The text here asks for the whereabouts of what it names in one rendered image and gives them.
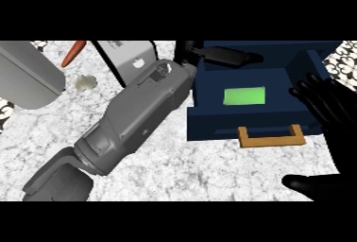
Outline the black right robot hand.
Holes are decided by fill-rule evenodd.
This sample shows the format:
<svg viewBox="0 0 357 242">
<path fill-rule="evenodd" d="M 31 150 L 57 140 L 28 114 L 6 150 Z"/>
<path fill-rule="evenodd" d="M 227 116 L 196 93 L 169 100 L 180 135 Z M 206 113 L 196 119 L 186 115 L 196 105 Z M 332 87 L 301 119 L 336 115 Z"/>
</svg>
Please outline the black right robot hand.
<svg viewBox="0 0 357 242">
<path fill-rule="evenodd" d="M 320 122 L 339 173 L 286 175 L 282 183 L 313 201 L 357 202 L 357 94 L 333 78 L 321 79 L 313 73 L 289 93 Z"/>
</svg>

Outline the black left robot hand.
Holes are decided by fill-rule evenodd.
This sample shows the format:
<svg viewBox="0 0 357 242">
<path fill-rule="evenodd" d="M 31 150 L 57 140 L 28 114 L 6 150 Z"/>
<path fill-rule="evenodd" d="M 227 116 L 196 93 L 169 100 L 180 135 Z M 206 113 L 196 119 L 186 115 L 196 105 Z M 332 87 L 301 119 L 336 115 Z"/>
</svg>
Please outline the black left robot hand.
<svg viewBox="0 0 357 242">
<path fill-rule="evenodd" d="M 211 64 L 234 69 L 264 61 L 264 57 L 256 53 L 246 53 L 223 46 L 205 47 L 202 41 L 177 41 L 174 61 L 197 66 L 199 59 L 203 59 Z"/>
</svg>

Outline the navy blue drawer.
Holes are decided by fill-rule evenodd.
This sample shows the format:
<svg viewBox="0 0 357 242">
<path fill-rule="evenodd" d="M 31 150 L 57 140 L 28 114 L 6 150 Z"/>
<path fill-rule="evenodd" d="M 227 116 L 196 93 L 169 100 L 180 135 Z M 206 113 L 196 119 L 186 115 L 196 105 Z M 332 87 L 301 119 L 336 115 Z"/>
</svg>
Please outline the navy blue drawer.
<svg viewBox="0 0 357 242">
<path fill-rule="evenodd" d="M 310 111 L 270 110 L 264 105 L 187 108 L 187 140 L 226 140 L 237 138 L 237 127 L 246 127 L 252 138 L 290 135 L 298 124 L 304 135 L 321 134 L 320 124 Z"/>
<path fill-rule="evenodd" d="M 265 87 L 265 104 L 226 106 L 223 91 L 231 88 Z M 292 83 L 286 71 L 277 69 L 203 71 L 196 74 L 193 106 L 212 112 L 298 112 L 305 108 L 289 94 Z"/>
</svg>

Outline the navy blue drawer front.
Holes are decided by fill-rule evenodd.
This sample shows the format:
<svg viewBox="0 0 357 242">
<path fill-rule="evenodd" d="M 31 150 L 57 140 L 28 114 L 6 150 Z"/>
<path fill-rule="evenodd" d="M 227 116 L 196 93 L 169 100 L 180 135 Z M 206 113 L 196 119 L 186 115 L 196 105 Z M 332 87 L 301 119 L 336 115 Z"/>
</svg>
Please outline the navy blue drawer front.
<svg viewBox="0 0 357 242">
<path fill-rule="evenodd" d="M 252 138 L 290 135 L 298 124 L 304 135 L 321 134 L 320 124 L 310 111 L 270 110 L 264 105 L 187 108 L 187 140 L 226 140 L 237 138 L 237 127 L 246 127 Z"/>
</svg>

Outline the white cup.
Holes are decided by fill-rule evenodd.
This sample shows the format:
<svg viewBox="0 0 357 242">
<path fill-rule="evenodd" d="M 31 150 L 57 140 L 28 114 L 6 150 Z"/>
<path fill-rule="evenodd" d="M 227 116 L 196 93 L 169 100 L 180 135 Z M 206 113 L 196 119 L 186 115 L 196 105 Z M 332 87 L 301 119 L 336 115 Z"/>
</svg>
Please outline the white cup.
<svg viewBox="0 0 357 242">
<path fill-rule="evenodd" d="M 97 81 L 94 76 L 84 76 L 81 75 L 77 78 L 75 81 L 75 89 L 78 92 L 82 92 L 84 90 L 90 90 L 96 87 Z"/>
</svg>

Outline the navy blue cabinet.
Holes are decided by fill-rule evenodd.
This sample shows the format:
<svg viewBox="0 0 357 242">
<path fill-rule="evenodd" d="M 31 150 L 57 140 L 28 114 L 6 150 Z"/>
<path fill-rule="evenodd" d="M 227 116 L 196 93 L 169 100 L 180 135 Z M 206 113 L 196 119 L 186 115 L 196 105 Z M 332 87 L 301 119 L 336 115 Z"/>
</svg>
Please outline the navy blue cabinet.
<svg viewBox="0 0 357 242">
<path fill-rule="evenodd" d="M 255 70 L 282 68 L 289 76 L 292 86 L 307 73 L 329 78 L 321 61 L 336 50 L 341 41 L 206 41 L 205 47 L 223 46 L 264 57 L 259 63 L 233 69 L 200 61 L 197 73 L 223 70 Z"/>
</svg>

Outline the green flat block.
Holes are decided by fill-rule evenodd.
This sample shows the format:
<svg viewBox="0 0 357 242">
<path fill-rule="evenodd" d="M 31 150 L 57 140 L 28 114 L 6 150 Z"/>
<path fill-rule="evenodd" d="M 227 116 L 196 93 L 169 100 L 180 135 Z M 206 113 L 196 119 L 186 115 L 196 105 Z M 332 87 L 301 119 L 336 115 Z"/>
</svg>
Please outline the green flat block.
<svg viewBox="0 0 357 242">
<path fill-rule="evenodd" d="M 226 89 L 223 92 L 223 104 L 226 106 L 264 105 L 265 88 L 243 87 Z"/>
</svg>

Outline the pale grey box appliance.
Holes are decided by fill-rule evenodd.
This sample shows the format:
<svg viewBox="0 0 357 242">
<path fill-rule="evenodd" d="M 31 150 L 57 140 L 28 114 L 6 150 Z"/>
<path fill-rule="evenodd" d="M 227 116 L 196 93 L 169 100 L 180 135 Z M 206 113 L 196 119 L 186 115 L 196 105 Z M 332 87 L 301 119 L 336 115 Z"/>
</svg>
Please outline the pale grey box appliance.
<svg viewBox="0 0 357 242">
<path fill-rule="evenodd" d="M 122 88 L 158 60 L 152 41 L 93 41 L 99 55 Z"/>
</svg>

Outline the grey rounded appliance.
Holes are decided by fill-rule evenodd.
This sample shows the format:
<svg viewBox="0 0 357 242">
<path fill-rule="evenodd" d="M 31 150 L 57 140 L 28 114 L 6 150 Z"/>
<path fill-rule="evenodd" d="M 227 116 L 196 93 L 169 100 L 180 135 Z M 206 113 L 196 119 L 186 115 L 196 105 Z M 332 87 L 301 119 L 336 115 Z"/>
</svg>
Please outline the grey rounded appliance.
<svg viewBox="0 0 357 242">
<path fill-rule="evenodd" d="M 0 97 L 26 110 L 62 95 L 65 76 L 28 41 L 0 41 Z"/>
</svg>

